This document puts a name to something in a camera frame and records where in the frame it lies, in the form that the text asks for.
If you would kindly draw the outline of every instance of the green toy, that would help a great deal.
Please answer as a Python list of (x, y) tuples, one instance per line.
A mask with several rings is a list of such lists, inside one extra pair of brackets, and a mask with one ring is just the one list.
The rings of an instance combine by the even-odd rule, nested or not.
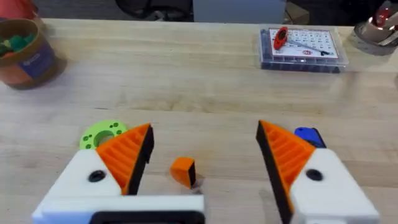
[(18, 52), (26, 47), (25, 39), (19, 35), (12, 36), (10, 39), (11, 48), (14, 52)]
[(0, 57), (3, 57), (8, 52), (12, 52), (12, 49), (6, 47), (4, 44), (0, 44)]
[(127, 131), (127, 127), (120, 121), (105, 120), (89, 127), (80, 139), (80, 149), (96, 149), (101, 140), (108, 136), (115, 137)]
[(3, 41), (2, 44), (3, 44), (4, 46), (8, 47), (8, 48), (11, 48), (11, 44), (10, 44), (10, 41), (9, 41), (9, 40)]

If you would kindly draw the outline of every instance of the wooden tabletop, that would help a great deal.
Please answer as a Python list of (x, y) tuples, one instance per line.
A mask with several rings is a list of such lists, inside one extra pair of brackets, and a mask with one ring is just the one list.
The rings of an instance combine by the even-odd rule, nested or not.
[(0, 86), (0, 217), (30, 214), (90, 125), (151, 122), (155, 149), (140, 195), (192, 194), (168, 174), (179, 156), (203, 176), (208, 223), (279, 223), (257, 122), (316, 127), (381, 213), (398, 220), (398, 53), (347, 41), (341, 74), (259, 69), (258, 25), (45, 19), (67, 66), (33, 90)]

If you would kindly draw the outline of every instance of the orange gripper pad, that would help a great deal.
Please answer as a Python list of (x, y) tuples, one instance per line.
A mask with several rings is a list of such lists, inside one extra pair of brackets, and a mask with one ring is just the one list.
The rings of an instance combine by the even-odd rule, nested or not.
[(290, 187), (311, 157), (315, 147), (302, 138), (267, 121), (260, 120), (260, 128), (264, 130), (285, 194), (289, 195)]
[(176, 158), (170, 174), (178, 183), (191, 189), (196, 182), (195, 161), (187, 157)]
[(123, 195), (135, 195), (154, 148), (150, 124), (130, 129), (96, 148), (106, 167), (120, 185)]

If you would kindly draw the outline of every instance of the blue object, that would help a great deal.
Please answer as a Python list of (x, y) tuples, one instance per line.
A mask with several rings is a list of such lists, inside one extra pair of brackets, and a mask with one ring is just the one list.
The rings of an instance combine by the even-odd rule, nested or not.
[(294, 130), (294, 134), (317, 148), (326, 148), (326, 144), (316, 128), (299, 127)]

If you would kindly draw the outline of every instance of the clear plastic box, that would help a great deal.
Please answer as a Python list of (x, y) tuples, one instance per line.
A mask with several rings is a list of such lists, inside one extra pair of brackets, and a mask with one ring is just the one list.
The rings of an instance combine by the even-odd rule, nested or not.
[(287, 26), (289, 30), (299, 31), (329, 31), (333, 41), (337, 58), (322, 58), (311, 56), (281, 56), (274, 55), (272, 52), (273, 42), (270, 38), (270, 30), (280, 29), (282, 25), (264, 26), (259, 33), (259, 54), (262, 69), (269, 70), (287, 70), (287, 71), (303, 71), (303, 72), (325, 72), (340, 73), (348, 65), (348, 58), (341, 43), (337, 29), (333, 27), (316, 27), (316, 26)]

